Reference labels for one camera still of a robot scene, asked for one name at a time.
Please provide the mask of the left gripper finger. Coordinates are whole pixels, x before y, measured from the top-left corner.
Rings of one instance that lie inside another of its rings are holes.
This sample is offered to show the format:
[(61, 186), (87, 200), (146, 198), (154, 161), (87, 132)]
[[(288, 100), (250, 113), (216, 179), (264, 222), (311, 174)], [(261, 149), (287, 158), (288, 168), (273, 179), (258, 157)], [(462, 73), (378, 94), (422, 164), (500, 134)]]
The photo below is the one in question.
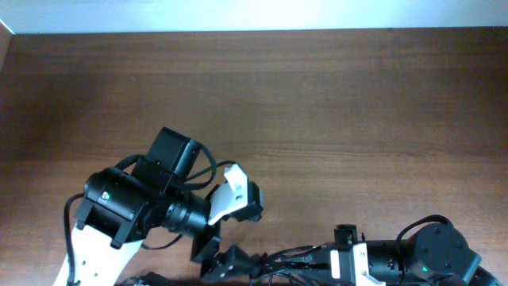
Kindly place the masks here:
[(238, 275), (238, 258), (234, 252), (219, 253), (202, 264), (201, 278), (231, 278)]
[(238, 245), (232, 245), (225, 252), (224, 264), (228, 266), (256, 266), (256, 260)]

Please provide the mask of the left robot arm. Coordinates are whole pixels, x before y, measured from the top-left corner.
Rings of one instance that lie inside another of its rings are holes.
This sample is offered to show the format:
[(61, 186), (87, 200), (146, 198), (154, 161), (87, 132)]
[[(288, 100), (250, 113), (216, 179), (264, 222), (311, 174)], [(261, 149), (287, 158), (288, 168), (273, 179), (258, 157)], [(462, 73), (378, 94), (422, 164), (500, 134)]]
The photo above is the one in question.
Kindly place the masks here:
[[(225, 182), (201, 198), (224, 167)], [(218, 163), (198, 141), (163, 128), (146, 154), (126, 157), (93, 173), (83, 192), (63, 211), (67, 256), (57, 285), (113, 285), (125, 266), (147, 246), (150, 230), (163, 227), (192, 238), (190, 259), (202, 280), (214, 283), (251, 258), (233, 249), (220, 253), (221, 221), (258, 221), (264, 210), (260, 188), (234, 161)]]

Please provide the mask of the black USB cable thin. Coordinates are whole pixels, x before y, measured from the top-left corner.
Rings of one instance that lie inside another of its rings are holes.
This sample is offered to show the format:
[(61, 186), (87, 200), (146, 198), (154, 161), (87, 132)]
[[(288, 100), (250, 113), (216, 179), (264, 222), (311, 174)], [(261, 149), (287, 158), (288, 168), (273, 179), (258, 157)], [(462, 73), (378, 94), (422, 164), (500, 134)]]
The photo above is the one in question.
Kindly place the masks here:
[(290, 249), (283, 249), (283, 250), (280, 250), (279, 252), (267, 255), (264, 258), (264, 261), (265, 262), (276, 261), (282, 257), (286, 257), (288, 254), (304, 253), (304, 252), (310, 251), (312, 249), (314, 249), (313, 245), (304, 245), (304, 246), (298, 246), (298, 247), (294, 247), (294, 248), (290, 248)]

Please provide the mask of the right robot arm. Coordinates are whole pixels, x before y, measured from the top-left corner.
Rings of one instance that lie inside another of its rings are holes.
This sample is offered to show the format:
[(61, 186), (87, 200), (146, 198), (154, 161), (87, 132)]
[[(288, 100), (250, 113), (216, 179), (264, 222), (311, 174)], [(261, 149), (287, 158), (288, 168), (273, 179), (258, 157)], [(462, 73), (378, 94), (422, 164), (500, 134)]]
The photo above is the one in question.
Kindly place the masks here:
[(308, 276), (329, 285), (500, 285), (480, 266), (482, 258), (450, 222), (431, 222), (405, 239), (349, 242), (336, 230), (336, 241), (311, 253)]

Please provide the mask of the black USB cable thick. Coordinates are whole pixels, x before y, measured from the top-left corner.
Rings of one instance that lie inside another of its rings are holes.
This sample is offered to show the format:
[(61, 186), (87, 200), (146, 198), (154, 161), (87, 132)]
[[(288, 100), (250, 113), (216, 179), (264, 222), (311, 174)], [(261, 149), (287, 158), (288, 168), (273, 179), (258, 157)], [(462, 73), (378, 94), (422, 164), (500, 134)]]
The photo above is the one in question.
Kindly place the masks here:
[(250, 285), (257, 283), (261, 285), (263, 280), (268, 279), (268, 285), (273, 284), (275, 276), (285, 278), (289, 285), (315, 286), (319, 283), (303, 273), (304, 270), (311, 270), (310, 264), (305, 262), (293, 262), (283, 259), (282, 254), (254, 255), (256, 265), (248, 274)]

